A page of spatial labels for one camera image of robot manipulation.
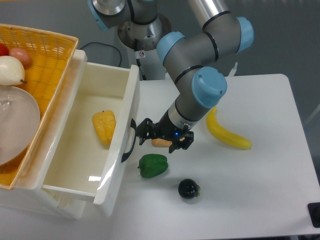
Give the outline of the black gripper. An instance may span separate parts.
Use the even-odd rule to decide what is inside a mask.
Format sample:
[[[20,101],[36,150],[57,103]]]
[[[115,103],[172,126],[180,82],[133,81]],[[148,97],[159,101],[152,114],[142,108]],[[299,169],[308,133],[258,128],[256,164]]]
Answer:
[[[194,132],[189,130],[188,125],[182,128],[174,125],[168,114],[164,114],[158,123],[153,123],[150,118],[145,118],[136,129],[139,145],[146,140],[160,138],[171,141],[168,152],[172,154],[175,150],[187,150],[194,141]]]

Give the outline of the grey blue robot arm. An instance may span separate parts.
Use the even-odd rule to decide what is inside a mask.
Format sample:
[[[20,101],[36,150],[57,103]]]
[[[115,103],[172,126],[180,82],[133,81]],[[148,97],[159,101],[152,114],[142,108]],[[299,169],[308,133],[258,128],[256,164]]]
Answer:
[[[136,52],[156,50],[179,95],[162,118],[144,119],[135,135],[170,141],[169,151],[186,150],[194,141],[192,127],[227,91],[225,77],[209,63],[238,54],[254,41],[254,30],[244,17],[234,17],[223,0],[191,0],[202,32],[186,38],[166,32],[155,0],[90,0],[88,7],[102,30],[118,28],[118,36]]]

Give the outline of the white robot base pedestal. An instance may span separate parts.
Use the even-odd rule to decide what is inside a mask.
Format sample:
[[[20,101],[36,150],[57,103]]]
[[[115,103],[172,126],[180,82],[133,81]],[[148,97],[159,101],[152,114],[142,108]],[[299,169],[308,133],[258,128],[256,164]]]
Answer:
[[[160,13],[150,24],[139,25],[127,21],[118,27],[117,34],[126,46],[129,64],[139,67],[141,81],[165,78],[167,71],[157,54],[157,45],[171,31],[170,21]]]

